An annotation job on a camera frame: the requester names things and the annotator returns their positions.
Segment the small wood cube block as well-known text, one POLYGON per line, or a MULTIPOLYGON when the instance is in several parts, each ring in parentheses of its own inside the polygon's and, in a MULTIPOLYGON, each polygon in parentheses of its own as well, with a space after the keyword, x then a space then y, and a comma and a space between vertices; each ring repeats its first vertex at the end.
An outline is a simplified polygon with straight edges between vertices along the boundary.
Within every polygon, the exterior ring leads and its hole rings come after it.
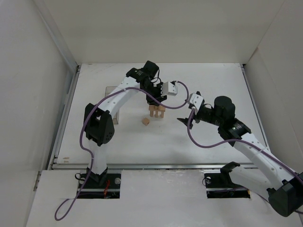
POLYGON ((142 119, 142 123, 143 123, 145 126, 147 126, 147 125, 149 125, 149 123, 150 123, 150 119, 148 119, 148 118, 143 118, 143 119, 142 119))

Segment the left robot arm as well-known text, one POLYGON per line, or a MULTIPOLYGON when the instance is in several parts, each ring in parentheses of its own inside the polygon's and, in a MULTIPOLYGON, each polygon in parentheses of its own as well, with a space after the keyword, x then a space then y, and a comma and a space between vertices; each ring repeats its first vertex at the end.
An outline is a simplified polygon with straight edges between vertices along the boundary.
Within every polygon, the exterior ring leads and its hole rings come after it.
POLYGON ((85 135, 89 140, 89 148, 94 154, 94 164, 90 171, 89 182, 96 186, 102 186, 107 177, 106 146, 113 137, 115 129, 113 117, 119 109, 135 94, 138 89, 142 89, 151 95, 146 101, 149 105, 158 106, 159 103, 167 99, 161 94, 162 82, 155 84, 152 80, 160 72, 159 67, 147 61, 140 68, 132 68, 127 73, 122 82, 110 93, 111 97, 102 102, 92 113, 85 127, 85 135))

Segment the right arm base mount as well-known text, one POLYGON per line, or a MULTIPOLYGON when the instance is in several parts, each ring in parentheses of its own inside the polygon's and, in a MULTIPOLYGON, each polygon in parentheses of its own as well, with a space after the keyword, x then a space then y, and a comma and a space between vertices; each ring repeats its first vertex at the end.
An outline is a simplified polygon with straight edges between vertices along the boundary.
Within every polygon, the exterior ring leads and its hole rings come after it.
POLYGON ((221 173, 205 173, 203 184, 208 199, 250 199, 250 192, 245 187, 229 182, 221 173))

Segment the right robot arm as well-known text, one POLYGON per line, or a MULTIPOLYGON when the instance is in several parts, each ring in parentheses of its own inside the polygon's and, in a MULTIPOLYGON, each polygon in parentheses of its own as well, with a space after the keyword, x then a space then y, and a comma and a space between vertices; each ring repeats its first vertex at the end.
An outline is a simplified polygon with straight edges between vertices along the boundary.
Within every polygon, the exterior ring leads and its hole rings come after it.
POLYGON ((235 117, 235 105, 230 98, 218 96, 213 107, 208 108, 200 94, 192 93, 188 104, 189 117, 179 119, 187 126, 188 134, 193 121, 217 126, 223 140, 216 145, 229 143, 261 171, 261 174, 250 173, 239 163, 230 162, 220 169, 227 186, 240 185, 253 191, 283 217, 298 212, 303 205, 303 175, 276 158, 250 128, 235 117))

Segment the long wood block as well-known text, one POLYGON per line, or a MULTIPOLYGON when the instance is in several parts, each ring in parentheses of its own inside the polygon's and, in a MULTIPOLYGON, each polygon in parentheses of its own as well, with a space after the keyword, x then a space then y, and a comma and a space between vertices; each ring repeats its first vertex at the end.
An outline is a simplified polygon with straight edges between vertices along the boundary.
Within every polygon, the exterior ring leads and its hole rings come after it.
POLYGON ((161 105, 159 105, 159 106, 155 106, 155 105, 150 105, 149 106, 149 111, 159 111, 159 112, 164 112, 164 111, 166 111, 166 108, 165 107, 163 107, 163 106, 161 106, 161 105))

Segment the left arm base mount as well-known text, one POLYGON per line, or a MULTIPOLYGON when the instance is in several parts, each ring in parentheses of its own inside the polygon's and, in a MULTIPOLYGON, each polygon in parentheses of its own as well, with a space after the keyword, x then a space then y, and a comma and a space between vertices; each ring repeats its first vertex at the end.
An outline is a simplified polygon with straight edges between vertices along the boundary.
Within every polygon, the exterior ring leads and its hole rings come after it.
POLYGON ((78 180, 78 188, 76 194, 80 191, 78 199, 119 199, 121 174, 107 173, 105 179, 101 179, 100 183, 95 182, 91 177, 86 181, 82 190, 86 174, 75 174, 78 180))

